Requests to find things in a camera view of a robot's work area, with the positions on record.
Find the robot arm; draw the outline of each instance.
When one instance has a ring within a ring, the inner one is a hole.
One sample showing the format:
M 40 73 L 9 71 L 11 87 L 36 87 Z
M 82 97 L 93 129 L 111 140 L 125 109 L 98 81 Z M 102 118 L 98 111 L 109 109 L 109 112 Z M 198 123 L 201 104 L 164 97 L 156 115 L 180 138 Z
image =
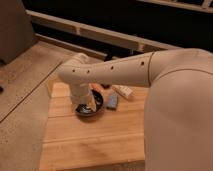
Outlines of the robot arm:
M 150 87 L 159 74 L 175 60 L 188 57 L 209 56 L 198 49 L 179 49 L 136 55 L 124 59 L 87 64 L 89 57 L 79 53 L 62 64 L 59 77 L 70 85 L 71 99 L 76 104 L 91 101 L 91 92 L 86 83 L 102 83 Z
M 91 100 L 89 82 L 151 87 L 144 111 L 146 171 L 213 170 L 211 53 L 179 49 L 91 65 L 87 59 L 78 54 L 59 71 L 78 104 Z

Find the plank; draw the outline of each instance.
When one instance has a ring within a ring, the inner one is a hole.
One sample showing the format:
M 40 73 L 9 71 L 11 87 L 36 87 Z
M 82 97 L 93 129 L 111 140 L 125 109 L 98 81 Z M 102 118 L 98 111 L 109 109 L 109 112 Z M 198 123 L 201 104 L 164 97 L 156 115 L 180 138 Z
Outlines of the plank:
M 88 168 L 144 160 L 143 134 L 118 135 L 43 145 L 40 171 Z
M 40 170 L 74 171 L 143 163 L 143 112 L 148 89 L 131 88 L 133 98 L 128 101 L 119 96 L 117 111 L 103 109 L 95 117 L 80 119 L 71 110 L 67 85 L 53 83 L 51 94 L 56 96 L 50 101 Z M 102 92 L 105 100 L 110 91 Z
M 75 51 L 75 52 L 79 52 L 79 53 L 85 53 L 88 56 L 92 56 L 93 58 L 98 58 L 98 59 L 104 60 L 104 58 L 107 56 L 106 53 L 99 52 L 99 51 L 92 50 L 92 49 L 88 49 L 88 48 L 78 46 L 78 45 L 74 45 L 74 44 L 71 44 L 71 43 L 67 43 L 67 42 L 57 40 L 57 39 L 54 39 L 54 38 L 51 38 L 51 37 L 47 37 L 47 36 L 44 36 L 44 35 L 41 35 L 41 34 L 36 34 L 36 37 L 41 41 L 44 41 L 44 42 L 47 42 L 47 43 L 50 43 L 50 44 L 54 44 L 56 46 L 59 46 L 59 47 L 62 47 L 62 48 L 65 48 L 65 49 L 68 49 L 68 50 L 71 50 L 71 51 Z
M 137 1 L 154 3 L 154 4 L 158 4 L 158 5 L 165 5 L 165 6 L 182 8 L 182 9 L 199 11 L 199 12 L 205 12 L 205 13 L 213 13 L 213 8 L 209 7 L 209 4 L 211 3 L 209 1 L 208 1 L 209 4 L 207 4 L 207 2 L 204 2 L 204 4 L 202 6 L 190 4 L 190 3 L 178 2 L 178 1 L 177 2 L 176 1 L 167 1 L 167 0 L 137 0 Z

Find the wooden table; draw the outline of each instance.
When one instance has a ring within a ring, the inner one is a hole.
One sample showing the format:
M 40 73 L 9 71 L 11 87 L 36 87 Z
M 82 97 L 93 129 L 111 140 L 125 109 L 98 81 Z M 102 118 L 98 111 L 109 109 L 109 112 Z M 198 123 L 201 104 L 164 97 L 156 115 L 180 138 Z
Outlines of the wooden table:
M 95 117 L 80 119 L 72 112 L 68 86 L 55 82 L 40 171 L 144 161 L 143 112 L 148 90 L 132 89 L 131 101 L 119 96 L 117 111 L 104 109 Z

